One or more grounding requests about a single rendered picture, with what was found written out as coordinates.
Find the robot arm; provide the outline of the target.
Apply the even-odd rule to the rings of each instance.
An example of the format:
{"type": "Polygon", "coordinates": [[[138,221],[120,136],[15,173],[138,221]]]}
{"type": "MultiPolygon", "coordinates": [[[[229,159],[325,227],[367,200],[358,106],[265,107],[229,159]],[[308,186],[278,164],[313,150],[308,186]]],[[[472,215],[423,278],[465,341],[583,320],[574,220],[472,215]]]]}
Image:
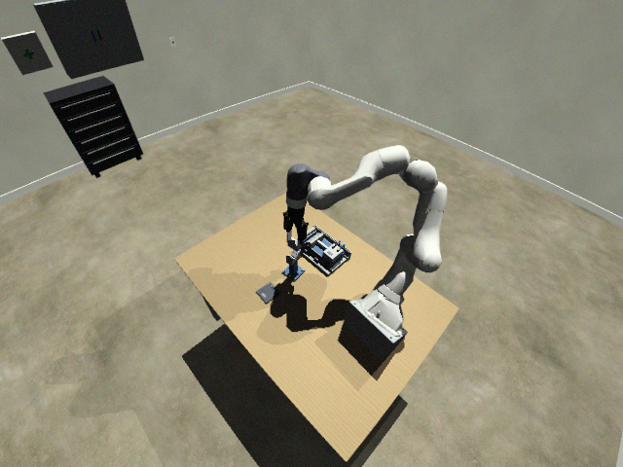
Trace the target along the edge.
{"type": "Polygon", "coordinates": [[[331,186],[327,173],[297,163],[288,170],[286,203],[300,209],[308,200],[311,207],[325,210],[392,174],[399,174],[408,186],[420,193],[413,221],[414,234],[401,239],[393,265],[360,304],[367,316],[400,337],[404,321],[403,294],[414,281],[416,268],[434,272],[442,263],[439,232],[447,187],[437,181],[435,168],[429,162],[412,160],[403,146],[387,147],[364,156],[351,178],[331,186]]]}

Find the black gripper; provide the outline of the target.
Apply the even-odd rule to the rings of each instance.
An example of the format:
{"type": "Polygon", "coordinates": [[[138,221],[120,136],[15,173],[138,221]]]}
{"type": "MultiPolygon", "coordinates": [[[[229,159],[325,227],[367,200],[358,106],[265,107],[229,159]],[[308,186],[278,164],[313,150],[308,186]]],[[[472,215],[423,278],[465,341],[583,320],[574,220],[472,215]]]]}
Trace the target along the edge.
{"type": "Polygon", "coordinates": [[[287,231],[287,239],[292,237],[292,227],[295,224],[298,235],[297,249],[302,247],[302,242],[307,238],[307,229],[309,223],[304,221],[305,207],[300,209],[291,208],[287,205],[287,210],[283,212],[283,228],[287,231]],[[303,225],[302,225],[303,224],[303,225]]]}

